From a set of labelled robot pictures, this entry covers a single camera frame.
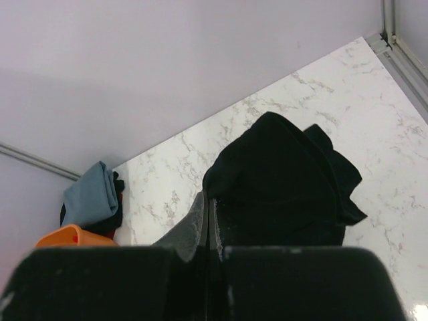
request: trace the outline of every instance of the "blue-gray cloth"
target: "blue-gray cloth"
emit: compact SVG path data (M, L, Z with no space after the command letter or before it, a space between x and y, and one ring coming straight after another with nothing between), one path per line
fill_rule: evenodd
M67 213L62 226L86 227L113 216L118 209L113 180L113 172L107 170L103 162L98 162L66 189L64 205Z

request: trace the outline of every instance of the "white wall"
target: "white wall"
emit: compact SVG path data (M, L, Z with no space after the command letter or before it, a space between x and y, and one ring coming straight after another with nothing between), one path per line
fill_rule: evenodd
M0 293L37 240L60 227L62 193L73 181L0 154Z
M114 166L380 30L381 0L4 0L0 140Z

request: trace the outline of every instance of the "black fabric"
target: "black fabric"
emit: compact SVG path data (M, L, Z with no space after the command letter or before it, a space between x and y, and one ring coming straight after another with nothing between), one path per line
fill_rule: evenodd
M107 219L103 219L100 222L89 225L84 228L84 230L103 236L108 236L112 231L116 230L122 225L123 220L123 208L122 208L122 197L120 196L125 189L125 183L123 180L118 179L119 174L114 172L114 190L118 199L118 210L113 216L110 216ZM60 213L60 225L66 216L67 209L65 205L62 205Z
M349 199L358 170L317 125L302 132L273 112L205 173L223 245L341 245L366 217Z
M2 320L205 320L207 238L200 192L150 247L36 249L9 280Z
M174 260L165 248L38 249L14 271L2 320L164 320Z
M405 321L388 273L353 248L226 247L229 318Z

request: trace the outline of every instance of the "white marble surface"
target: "white marble surface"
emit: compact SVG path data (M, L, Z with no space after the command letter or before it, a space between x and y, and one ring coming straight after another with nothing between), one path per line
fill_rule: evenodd
M120 165L119 244L151 244L187 213L219 152L264 112L317 123L363 180L368 215L344 244L387 267L410 318L428 320L428 126L360 38Z

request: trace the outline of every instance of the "orange container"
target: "orange container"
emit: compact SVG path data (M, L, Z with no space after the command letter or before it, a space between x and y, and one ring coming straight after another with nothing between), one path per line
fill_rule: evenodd
M69 224L42 237L36 247L41 246L118 246L112 239L84 231L76 224Z

